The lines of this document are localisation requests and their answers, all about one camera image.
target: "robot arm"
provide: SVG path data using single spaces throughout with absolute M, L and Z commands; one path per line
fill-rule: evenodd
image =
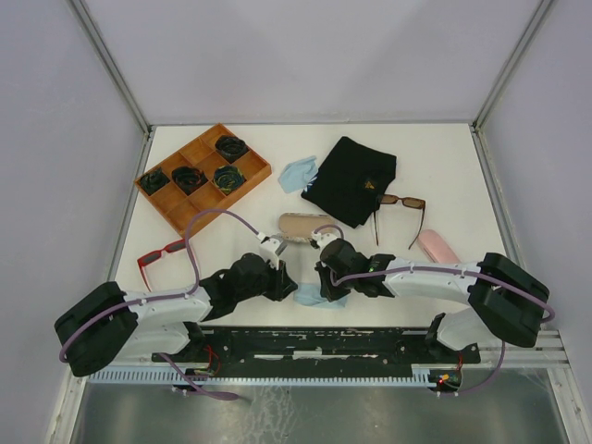
M 285 243 L 258 237 L 259 254 L 244 254 L 229 269 L 202 279 L 192 293 L 190 287 L 143 293 L 122 291 L 116 282 L 100 285 L 55 322 L 64 345 L 90 320 L 122 306 L 71 342 L 67 353 L 72 373 L 87 376 L 115 360 L 150 360 L 154 352 L 175 354 L 191 341 L 191 328 L 198 322 L 232 313 L 239 302 L 255 296 L 282 301 L 298 288 L 278 257 Z
M 315 234 L 313 246 L 320 249 L 315 269 L 329 301 L 356 290 L 372 298 L 422 296 L 466 305 L 458 313 L 438 315 L 429 328 L 427 341 L 443 352 L 490 339 L 520 347 L 537 341 L 549 290 L 505 256 L 488 253 L 480 263 L 451 265 L 413 263 L 392 254 L 366 258 L 332 234 Z M 496 280 L 540 303 L 491 283 Z

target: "sunglasses lens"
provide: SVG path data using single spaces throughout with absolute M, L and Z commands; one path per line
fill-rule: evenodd
M 410 208 L 421 208 L 422 206 L 424 206 L 424 201 L 410 197 L 408 199 L 403 200 L 403 205 L 408 206 Z
M 381 204 L 395 204 L 399 198 L 397 196 L 393 196 L 392 194 L 385 194 L 380 199 Z
M 179 240 L 178 242 L 171 243 L 168 247 L 166 247 L 166 251 L 168 253 L 178 252 L 185 248 L 185 240 Z
M 142 265 L 149 265 L 154 261 L 157 261 L 158 259 L 160 259 L 160 252 L 152 252 L 152 253 L 148 253 L 146 254 L 142 259 Z

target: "sunglasses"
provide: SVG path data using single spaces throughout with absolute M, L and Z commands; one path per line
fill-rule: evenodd
M 422 226 L 424 225 L 424 217 L 426 216 L 426 201 L 423 199 L 416 199 L 414 197 L 399 197 L 393 194 L 383 194 L 382 196 L 378 196 L 378 203 L 379 205 L 394 205 L 397 202 L 401 201 L 403 206 L 407 208 L 413 208 L 415 210 L 422 210 L 422 220 L 419 223 L 419 229 L 417 230 L 417 234 L 413 238 L 413 241 L 409 244 L 409 249 L 413 246 L 415 241 L 417 241 L 417 237 L 422 230 Z M 378 228 L 376 226 L 376 212 L 374 212 L 374 223 L 375 223 L 375 234 L 376 234 L 376 245 L 378 245 Z
M 148 285 L 148 279 L 146 279 L 146 274 L 144 273 L 144 267 L 152 264 L 153 262 L 156 262 L 158 259 L 160 259 L 161 257 L 163 257 L 163 253 L 174 253 L 174 252 L 178 252 L 179 250 L 183 250 L 185 248 L 185 240 L 181 239 L 181 240 L 175 240 L 172 243 L 169 243 L 165 248 L 161 249 L 161 250 L 154 250 L 153 252 L 149 252 L 147 254 L 145 254 L 144 256 L 138 258 L 138 267 L 140 268 L 140 274 L 142 275 L 142 279 L 144 281 L 144 284 L 146 284 L 146 288 L 149 291 L 152 291 L 150 289 L 150 285 Z

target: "metal floor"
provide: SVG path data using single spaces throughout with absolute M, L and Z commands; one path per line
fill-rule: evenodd
M 468 388 L 488 371 L 465 370 Z M 161 386 L 88 384 L 72 443 L 567 443 L 545 370 L 506 370 L 483 391 L 232 387 L 214 401 Z

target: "red sunglasses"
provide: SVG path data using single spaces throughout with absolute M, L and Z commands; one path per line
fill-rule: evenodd
M 161 250 L 154 250 L 153 252 L 149 252 L 147 254 L 145 254 L 144 256 L 138 258 L 138 268 L 140 268 L 140 274 L 142 275 L 142 279 L 144 281 L 144 284 L 146 284 L 146 288 L 149 291 L 152 291 L 150 289 L 150 285 L 148 285 L 148 279 L 146 279 L 146 274 L 144 273 L 144 267 L 156 262 L 158 259 L 160 259 L 161 257 L 163 257 L 163 252 L 167 252 L 167 253 L 174 253 L 174 252 L 178 252 L 179 250 L 183 250 L 185 248 L 185 240 L 181 239 L 181 240 L 175 240 L 172 243 L 169 243 L 165 248 L 161 249 Z

